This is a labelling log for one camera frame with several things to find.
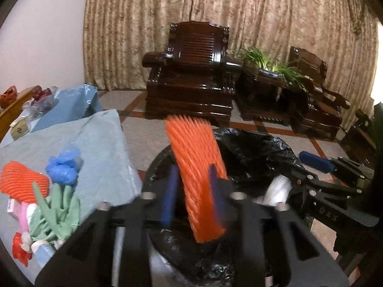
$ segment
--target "chair backrest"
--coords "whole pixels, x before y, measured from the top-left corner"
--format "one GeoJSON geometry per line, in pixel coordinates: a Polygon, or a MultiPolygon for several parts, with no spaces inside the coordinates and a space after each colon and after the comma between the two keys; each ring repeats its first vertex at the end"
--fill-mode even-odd
{"type": "Polygon", "coordinates": [[[323,87],[327,66],[317,55],[305,49],[291,47],[288,64],[296,67],[303,75],[311,77],[315,84],[323,87]]]}
{"type": "Polygon", "coordinates": [[[216,70],[226,55],[229,28],[211,22],[171,24],[167,56],[169,63],[189,71],[216,70]]]}

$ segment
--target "pink box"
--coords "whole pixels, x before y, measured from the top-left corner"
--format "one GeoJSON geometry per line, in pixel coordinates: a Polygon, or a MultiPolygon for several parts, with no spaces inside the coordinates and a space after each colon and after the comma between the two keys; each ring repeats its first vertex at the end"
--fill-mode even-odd
{"type": "Polygon", "coordinates": [[[22,203],[15,199],[8,199],[8,205],[6,207],[6,211],[10,214],[14,219],[19,221],[19,215],[22,208],[22,203]]]}

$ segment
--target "potted plant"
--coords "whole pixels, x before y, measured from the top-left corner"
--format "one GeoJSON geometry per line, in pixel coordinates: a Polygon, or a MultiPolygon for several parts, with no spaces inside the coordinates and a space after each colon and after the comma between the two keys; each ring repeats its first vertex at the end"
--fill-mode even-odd
{"type": "Polygon", "coordinates": [[[270,54],[262,52],[257,47],[243,49],[240,53],[240,57],[245,63],[256,65],[259,68],[260,74],[274,78],[282,78],[287,85],[294,85],[305,90],[300,80],[303,75],[296,67],[289,67],[286,64],[280,63],[275,58],[272,58],[270,54]]]}

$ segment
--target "metal bolt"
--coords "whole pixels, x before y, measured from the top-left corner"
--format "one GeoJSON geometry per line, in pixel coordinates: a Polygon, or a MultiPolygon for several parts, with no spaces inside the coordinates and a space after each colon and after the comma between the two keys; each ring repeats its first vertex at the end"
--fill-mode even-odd
{"type": "Polygon", "coordinates": [[[156,194],[153,192],[142,192],[140,198],[143,200],[152,200],[156,198],[156,194]]]}
{"type": "Polygon", "coordinates": [[[247,197],[247,195],[243,192],[232,192],[230,193],[230,197],[233,200],[244,200],[247,197]]]}
{"type": "Polygon", "coordinates": [[[284,212],[285,210],[289,210],[290,206],[286,203],[278,203],[275,208],[280,212],[284,212]]]}
{"type": "Polygon", "coordinates": [[[107,212],[108,210],[110,210],[110,203],[108,202],[100,202],[97,207],[96,207],[98,210],[103,210],[105,212],[107,212]]]}

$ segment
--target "pink object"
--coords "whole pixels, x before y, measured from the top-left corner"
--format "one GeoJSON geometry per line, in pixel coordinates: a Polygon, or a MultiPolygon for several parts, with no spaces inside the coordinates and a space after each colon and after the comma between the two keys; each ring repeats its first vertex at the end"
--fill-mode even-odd
{"type": "Polygon", "coordinates": [[[22,202],[20,215],[19,215],[19,232],[23,234],[24,232],[28,232],[28,220],[26,218],[26,209],[28,204],[22,202]]]}
{"type": "Polygon", "coordinates": [[[19,220],[19,215],[21,212],[22,203],[15,199],[8,199],[8,205],[6,207],[6,211],[17,221],[19,220]]]}

